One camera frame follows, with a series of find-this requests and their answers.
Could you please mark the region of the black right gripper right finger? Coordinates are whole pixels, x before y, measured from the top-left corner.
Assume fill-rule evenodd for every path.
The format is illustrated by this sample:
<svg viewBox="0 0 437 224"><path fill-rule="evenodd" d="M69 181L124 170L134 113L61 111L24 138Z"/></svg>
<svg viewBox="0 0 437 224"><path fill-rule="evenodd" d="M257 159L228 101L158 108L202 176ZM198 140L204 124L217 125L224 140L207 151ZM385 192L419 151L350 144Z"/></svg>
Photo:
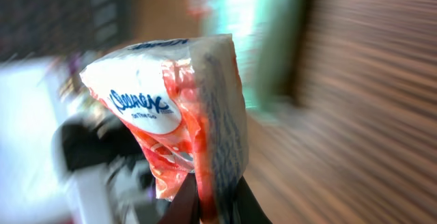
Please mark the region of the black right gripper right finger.
<svg viewBox="0 0 437 224"><path fill-rule="evenodd" d="M244 177L239 180L235 190L231 219L233 224L272 224Z"/></svg>

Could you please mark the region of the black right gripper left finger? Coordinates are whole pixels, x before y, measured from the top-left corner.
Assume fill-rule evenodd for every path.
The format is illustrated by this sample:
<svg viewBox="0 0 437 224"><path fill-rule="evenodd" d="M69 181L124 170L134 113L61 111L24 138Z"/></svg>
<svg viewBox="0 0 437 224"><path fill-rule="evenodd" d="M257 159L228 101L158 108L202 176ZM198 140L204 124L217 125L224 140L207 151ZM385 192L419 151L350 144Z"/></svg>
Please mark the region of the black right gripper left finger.
<svg viewBox="0 0 437 224"><path fill-rule="evenodd" d="M158 224L200 224L195 174L189 173Z"/></svg>

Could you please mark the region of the light green wet wipes pack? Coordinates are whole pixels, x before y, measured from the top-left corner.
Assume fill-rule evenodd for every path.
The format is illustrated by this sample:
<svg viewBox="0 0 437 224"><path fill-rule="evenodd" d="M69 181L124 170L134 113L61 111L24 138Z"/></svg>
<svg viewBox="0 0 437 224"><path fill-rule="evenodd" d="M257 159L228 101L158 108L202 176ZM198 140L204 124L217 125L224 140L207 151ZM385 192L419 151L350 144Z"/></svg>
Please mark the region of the light green wet wipes pack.
<svg viewBox="0 0 437 224"><path fill-rule="evenodd" d="M285 96L307 0L188 0L203 35L230 33L246 106L271 112Z"/></svg>

